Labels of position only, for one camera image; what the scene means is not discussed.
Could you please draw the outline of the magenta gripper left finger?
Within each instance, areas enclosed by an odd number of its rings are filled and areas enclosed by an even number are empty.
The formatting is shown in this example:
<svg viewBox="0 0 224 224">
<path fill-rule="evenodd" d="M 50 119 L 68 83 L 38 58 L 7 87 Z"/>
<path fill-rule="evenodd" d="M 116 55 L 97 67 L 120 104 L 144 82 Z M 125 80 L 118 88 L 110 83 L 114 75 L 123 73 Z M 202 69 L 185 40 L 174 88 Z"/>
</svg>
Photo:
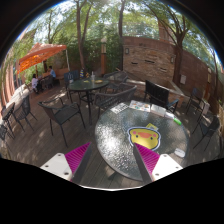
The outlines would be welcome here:
<svg viewBox="0 0 224 224">
<path fill-rule="evenodd" d="M 41 166 L 41 169 L 75 184 L 79 184 L 84 175 L 90 155 L 91 143 L 88 142 L 66 154 L 55 154 Z"/>
</svg>

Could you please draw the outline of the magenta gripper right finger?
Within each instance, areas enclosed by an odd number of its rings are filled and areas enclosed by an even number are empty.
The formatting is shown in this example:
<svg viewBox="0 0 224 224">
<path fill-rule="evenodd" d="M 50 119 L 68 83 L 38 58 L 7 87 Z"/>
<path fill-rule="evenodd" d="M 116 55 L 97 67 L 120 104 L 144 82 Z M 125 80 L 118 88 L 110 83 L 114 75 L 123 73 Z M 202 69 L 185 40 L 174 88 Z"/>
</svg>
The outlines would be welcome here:
<svg viewBox="0 0 224 224">
<path fill-rule="evenodd" d="M 133 154 L 145 184 L 159 180 L 182 169 L 168 154 L 159 155 L 137 143 L 134 144 Z"/>
</svg>

